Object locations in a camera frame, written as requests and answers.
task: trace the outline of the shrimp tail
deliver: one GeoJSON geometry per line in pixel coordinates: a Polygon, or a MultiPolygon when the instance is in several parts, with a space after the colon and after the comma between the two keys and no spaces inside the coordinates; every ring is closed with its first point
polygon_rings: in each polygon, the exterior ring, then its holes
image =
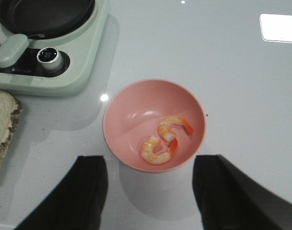
{"type": "Polygon", "coordinates": [[[177,147],[178,147],[178,140],[174,138],[169,146],[169,152],[171,154],[171,157],[175,155],[177,147]]]}
{"type": "Polygon", "coordinates": [[[183,126],[190,136],[193,136],[194,129],[186,119],[183,119],[183,126]]]}

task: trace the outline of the cooked shrimp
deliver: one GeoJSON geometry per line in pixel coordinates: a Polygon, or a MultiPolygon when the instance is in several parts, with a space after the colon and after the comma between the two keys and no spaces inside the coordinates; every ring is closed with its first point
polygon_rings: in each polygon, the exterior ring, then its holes
{"type": "Polygon", "coordinates": [[[153,152],[153,149],[155,146],[158,146],[160,143],[161,143],[161,139],[155,136],[149,137],[142,145],[142,148],[141,148],[142,158],[148,163],[153,164],[153,165],[161,165],[170,161],[174,157],[176,148],[178,146],[177,139],[175,138],[171,142],[167,151],[156,155],[153,152]]]}
{"type": "Polygon", "coordinates": [[[176,138],[176,133],[170,130],[171,125],[183,126],[190,136],[193,135],[194,129],[188,121],[182,117],[168,116],[161,121],[157,127],[157,132],[165,141],[171,142],[176,138]]]}

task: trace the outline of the control panel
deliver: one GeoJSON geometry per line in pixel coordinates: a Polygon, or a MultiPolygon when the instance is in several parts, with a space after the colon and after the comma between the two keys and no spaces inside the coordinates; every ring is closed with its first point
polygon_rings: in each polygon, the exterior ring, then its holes
{"type": "Polygon", "coordinates": [[[54,47],[27,48],[15,64],[0,68],[0,73],[52,78],[64,73],[69,65],[69,56],[54,47]]]}

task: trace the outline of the bread slice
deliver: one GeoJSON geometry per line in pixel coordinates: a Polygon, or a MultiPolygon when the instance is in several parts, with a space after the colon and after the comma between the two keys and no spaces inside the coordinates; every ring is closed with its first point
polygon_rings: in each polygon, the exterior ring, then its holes
{"type": "Polygon", "coordinates": [[[22,104],[10,94],[0,91],[0,166],[18,125],[22,104]]]}

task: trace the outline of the pink bowl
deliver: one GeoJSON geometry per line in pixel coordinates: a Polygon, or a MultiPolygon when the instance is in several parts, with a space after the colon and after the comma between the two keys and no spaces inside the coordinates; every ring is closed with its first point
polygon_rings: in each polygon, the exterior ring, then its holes
{"type": "MultiPolygon", "coordinates": [[[[195,156],[206,132],[205,113],[199,101],[184,87],[167,80],[134,82],[119,91],[108,104],[103,134],[112,153],[124,164],[143,172],[162,173],[176,169],[195,156]],[[190,137],[181,126],[173,126],[179,142],[172,160],[151,165],[140,149],[151,135],[158,136],[158,123],[167,116],[181,116],[194,128],[190,137]]],[[[162,147],[167,145],[162,140],[162,147]]]]}

